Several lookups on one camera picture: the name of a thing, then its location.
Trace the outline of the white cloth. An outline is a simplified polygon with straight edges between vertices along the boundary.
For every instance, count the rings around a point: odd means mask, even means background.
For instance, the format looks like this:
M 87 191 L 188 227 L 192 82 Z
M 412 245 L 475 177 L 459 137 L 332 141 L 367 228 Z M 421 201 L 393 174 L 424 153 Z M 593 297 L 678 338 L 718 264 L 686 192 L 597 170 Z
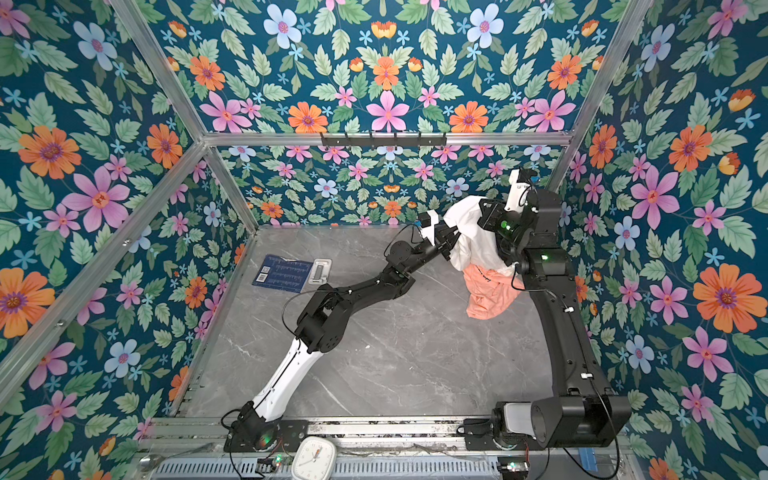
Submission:
M 451 206 L 443 215 L 449 227 L 456 227 L 460 236 L 450 253 L 450 263 L 457 271 L 470 265 L 511 277 L 513 267 L 507 266 L 498 254 L 496 239 L 491 231 L 482 229 L 480 201 L 484 197 L 468 196 Z

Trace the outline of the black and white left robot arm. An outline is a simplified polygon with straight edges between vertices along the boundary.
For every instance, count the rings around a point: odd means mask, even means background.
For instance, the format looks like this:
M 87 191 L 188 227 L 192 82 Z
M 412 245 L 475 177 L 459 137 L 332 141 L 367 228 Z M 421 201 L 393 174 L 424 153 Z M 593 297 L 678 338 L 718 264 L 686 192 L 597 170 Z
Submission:
M 365 308 L 404 296 L 414 285 L 417 270 L 438 257 L 450 258 L 461 236 L 459 228 L 427 214 L 420 221 L 421 241 L 391 242 L 385 250 L 386 265 L 375 277 L 345 287 L 325 283 L 313 292 L 298 316 L 291 346 L 279 367 L 226 426 L 225 452 L 271 449 L 292 396 L 315 363 L 340 344 L 350 318 Z

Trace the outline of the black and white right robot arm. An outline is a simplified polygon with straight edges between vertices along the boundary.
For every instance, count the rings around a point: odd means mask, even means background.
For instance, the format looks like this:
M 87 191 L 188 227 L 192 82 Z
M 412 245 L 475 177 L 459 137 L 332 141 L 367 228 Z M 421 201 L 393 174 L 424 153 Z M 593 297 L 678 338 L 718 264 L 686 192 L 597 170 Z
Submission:
M 500 258 L 536 307 L 552 393 L 530 403 L 527 421 L 521 404 L 498 404 L 495 434 L 527 433 L 543 448 L 607 447 L 631 416 L 629 400 L 609 385 L 587 337 L 575 269 L 558 241 L 558 195 L 534 189 L 524 194 L 525 200 L 512 205 L 481 199 L 478 225 L 493 234 Z

